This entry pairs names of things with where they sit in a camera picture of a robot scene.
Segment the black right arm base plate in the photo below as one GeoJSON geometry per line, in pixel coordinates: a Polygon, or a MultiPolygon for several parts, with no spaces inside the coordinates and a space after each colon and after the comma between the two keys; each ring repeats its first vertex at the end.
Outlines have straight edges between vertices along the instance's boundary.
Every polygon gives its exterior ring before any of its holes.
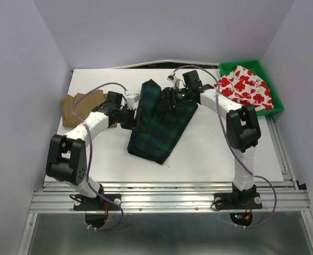
{"type": "Polygon", "coordinates": [[[215,193],[214,201],[211,209],[220,210],[246,210],[246,209],[262,209],[259,193],[241,194],[238,192],[231,193],[215,193]]]}

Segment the dark green plaid skirt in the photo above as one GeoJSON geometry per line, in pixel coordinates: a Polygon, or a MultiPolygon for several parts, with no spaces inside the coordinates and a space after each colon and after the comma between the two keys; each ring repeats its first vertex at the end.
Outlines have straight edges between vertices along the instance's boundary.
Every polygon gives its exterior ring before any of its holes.
{"type": "Polygon", "coordinates": [[[152,79],[142,84],[140,96],[138,109],[145,129],[132,131],[127,151],[161,165],[173,151],[198,105],[190,101],[176,109],[159,111],[157,107],[165,91],[152,79]]]}

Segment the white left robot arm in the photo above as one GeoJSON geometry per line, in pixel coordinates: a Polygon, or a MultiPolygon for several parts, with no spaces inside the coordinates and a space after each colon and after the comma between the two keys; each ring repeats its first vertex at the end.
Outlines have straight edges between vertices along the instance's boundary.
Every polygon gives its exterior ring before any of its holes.
{"type": "Polygon", "coordinates": [[[92,209],[104,205],[104,188],[90,177],[93,139],[113,124],[134,130],[142,126],[141,99],[137,93],[107,93],[103,103],[95,106],[85,120],[64,135],[52,136],[49,144],[46,175],[75,189],[79,196],[73,200],[87,203],[92,209]]]}

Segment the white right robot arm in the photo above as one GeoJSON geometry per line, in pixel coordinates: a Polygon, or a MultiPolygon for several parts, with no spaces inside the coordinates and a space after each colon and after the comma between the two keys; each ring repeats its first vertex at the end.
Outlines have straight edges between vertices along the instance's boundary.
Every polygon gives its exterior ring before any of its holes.
{"type": "Polygon", "coordinates": [[[227,145],[234,156],[234,179],[230,193],[216,193],[213,210],[261,209],[260,194],[254,181],[253,158],[261,137],[255,108],[243,106],[218,92],[217,86],[203,84],[196,70],[167,77],[171,88],[165,89],[162,109],[176,109],[195,102],[217,113],[227,145]]]}

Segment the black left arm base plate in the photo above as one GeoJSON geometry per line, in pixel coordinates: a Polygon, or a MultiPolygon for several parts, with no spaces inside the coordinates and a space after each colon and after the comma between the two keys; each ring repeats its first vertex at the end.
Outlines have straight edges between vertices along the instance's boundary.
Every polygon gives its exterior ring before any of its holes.
{"type": "MultiPolygon", "coordinates": [[[[121,199],[121,194],[105,194],[107,199],[114,201],[115,199],[121,199]]],[[[81,194],[70,195],[70,198],[74,201],[74,211],[104,211],[106,208],[106,201],[100,197],[88,198],[81,194]]],[[[109,211],[119,211],[118,207],[108,203],[107,209],[109,211]]]]}

